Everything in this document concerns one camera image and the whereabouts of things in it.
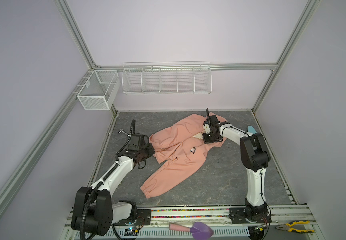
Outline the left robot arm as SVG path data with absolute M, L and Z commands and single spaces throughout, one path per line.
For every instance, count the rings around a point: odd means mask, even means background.
M 79 231 L 81 240 L 103 236 L 118 222 L 135 224 L 140 218 L 132 201 L 113 203 L 112 195 L 134 168 L 142 170 L 146 160 L 155 154 L 147 135 L 137 133 L 132 120 L 127 141 L 115 153 L 115 162 L 88 187 L 81 187 L 75 197 L 71 227 Z

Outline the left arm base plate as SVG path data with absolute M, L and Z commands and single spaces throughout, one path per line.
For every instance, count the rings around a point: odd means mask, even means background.
M 129 218 L 119 220 L 114 224 L 117 226 L 149 226 L 151 219 L 151 209 L 137 209 L 135 213 L 131 213 Z

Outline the pink zip jacket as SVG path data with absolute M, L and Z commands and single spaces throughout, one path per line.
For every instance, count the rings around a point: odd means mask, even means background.
M 198 135 L 204 132 L 206 117 L 192 114 L 149 137 L 159 164 L 163 164 L 140 187 L 147 199 L 173 189 L 197 172 L 208 152 L 224 142 L 206 144 Z

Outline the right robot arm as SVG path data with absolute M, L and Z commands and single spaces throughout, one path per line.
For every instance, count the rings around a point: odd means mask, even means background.
M 247 171 L 245 208 L 240 214 L 247 222 L 271 222 L 271 212 L 264 195 L 265 174 L 271 156 L 261 133 L 243 131 L 217 116 L 207 114 L 202 138 L 206 144 L 221 143 L 225 138 L 240 146 L 240 158 Z

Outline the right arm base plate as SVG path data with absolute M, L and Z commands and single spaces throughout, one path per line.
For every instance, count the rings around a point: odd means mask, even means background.
M 256 213 L 245 207 L 229 208 L 229 219 L 233 224 L 269 224 L 272 223 L 268 210 Z

